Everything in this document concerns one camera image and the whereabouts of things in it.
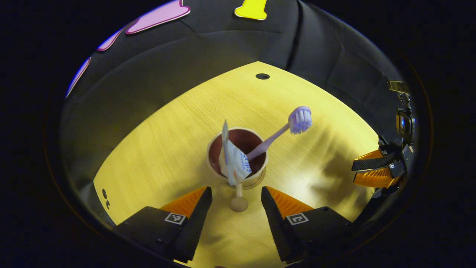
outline ceramic cup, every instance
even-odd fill
[[[228,135],[229,140],[245,154],[250,153],[256,146],[264,141],[254,130],[242,127],[230,128]],[[208,144],[207,163],[217,178],[228,182],[227,177],[220,172],[220,165],[218,163],[218,157],[222,147],[221,143],[221,133],[218,133],[210,144]],[[269,156],[267,151],[251,160],[249,163],[251,174],[243,180],[244,190],[257,186],[264,179],[268,160]]]

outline purple shape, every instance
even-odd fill
[[[183,6],[182,2],[182,0],[173,0],[143,15],[126,31],[126,34],[140,32],[189,14],[190,7]]]
[[[104,43],[102,43],[99,47],[98,47],[98,51],[106,51],[107,49],[109,49],[112,44],[114,43],[114,41],[116,41],[117,37],[119,36],[120,32],[122,31],[122,29],[120,29],[119,31],[117,31],[115,34],[113,34],[111,37],[109,37],[106,41],[104,41]]]
[[[73,87],[76,85],[76,83],[78,82],[78,80],[80,79],[80,77],[83,75],[84,71],[86,70],[86,68],[89,66],[89,63],[91,62],[91,57],[89,57],[84,63],[83,65],[81,66],[81,68],[79,69],[79,71],[76,73],[76,76],[74,77],[73,79],[73,82],[71,82],[71,85],[69,85],[69,89],[68,89],[68,92],[66,93],[66,97],[67,98],[69,96],[69,94],[71,93],[71,90],[73,89]]]

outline cup rim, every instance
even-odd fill
[[[252,130],[252,129],[249,129],[249,128],[234,126],[234,127],[232,127],[232,128],[229,128],[229,131],[230,131],[230,130],[235,130],[235,129],[241,129],[241,130],[249,131],[249,132],[253,133],[254,135],[256,135],[256,136],[261,140],[261,142],[265,141],[265,140],[263,139],[263,137],[261,137],[256,131],[254,131],[254,130]],[[221,132],[218,133],[218,134],[216,134],[215,137],[213,137],[213,139],[210,141],[210,143],[209,143],[208,146],[207,146],[207,165],[208,165],[209,168],[213,171],[214,174],[216,174],[216,175],[218,175],[219,177],[223,178],[224,180],[227,180],[227,181],[228,181],[228,178],[227,178],[227,177],[222,176],[220,173],[217,173],[217,172],[213,169],[213,167],[212,167],[211,164],[210,164],[210,159],[209,159],[209,156],[208,156],[208,155],[210,154],[211,144],[212,144],[213,141],[215,141],[215,139],[218,138],[220,135],[221,135]],[[264,161],[263,165],[261,166],[261,168],[260,168],[258,171],[256,171],[256,173],[255,173],[253,176],[247,177],[247,178],[243,179],[243,182],[257,178],[257,177],[263,172],[263,170],[265,169],[266,165],[268,164],[268,160],[269,160],[269,154],[268,154],[268,151],[266,150],[266,151],[265,151],[265,161]]]

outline toothbrush head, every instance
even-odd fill
[[[296,108],[289,115],[289,130],[292,134],[305,132],[312,126],[311,109],[307,106]]]

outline wooden table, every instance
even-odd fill
[[[267,80],[258,73],[270,75]],[[245,190],[247,211],[228,207],[234,190],[206,164],[206,149],[229,127],[272,135],[296,107],[311,108],[307,132],[278,138],[269,149],[266,177]],[[341,101],[282,69],[254,62],[206,81],[169,102],[137,126],[108,156],[94,186],[119,224],[144,206],[161,207],[203,186],[213,203],[191,267],[284,267],[261,204],[261,187],[271,186],[312,206],[329,206],[354,221],[373,189],[357,186],[353,159],[378,148],[377,134]]]

